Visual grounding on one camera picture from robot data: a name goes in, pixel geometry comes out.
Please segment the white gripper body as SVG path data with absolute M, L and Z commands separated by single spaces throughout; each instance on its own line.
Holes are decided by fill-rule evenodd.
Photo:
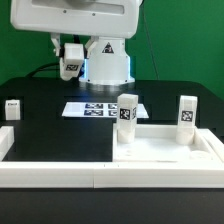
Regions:
M 12 0 L 16 29 L 59 34 L 131 38 L 140 0 Z

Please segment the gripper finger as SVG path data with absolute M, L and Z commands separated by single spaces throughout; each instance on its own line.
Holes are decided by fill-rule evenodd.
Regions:
M 61 49 L 61 44 L 60 44 L 60 34 L 59 33 L 52 33 L 51 34 L 51 41 L 54 45 L 54 53 L 56 56 L 60 55 L 60 49 Z
M 89 58 L 91 55 L 92 50 L 96 47 L 98 44 L 99 38 L 97 36 L 92 36 L 88 42 L 85 44 L 85 50 L 86 50 L 86 58 Z

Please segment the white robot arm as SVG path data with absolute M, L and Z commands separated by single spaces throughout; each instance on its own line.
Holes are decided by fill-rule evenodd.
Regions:
M 130 85 L 125 41 L 135 35 L 143 0 L 12 0 L 12 25 L 48 32 L 60 76 L 103 90 Z

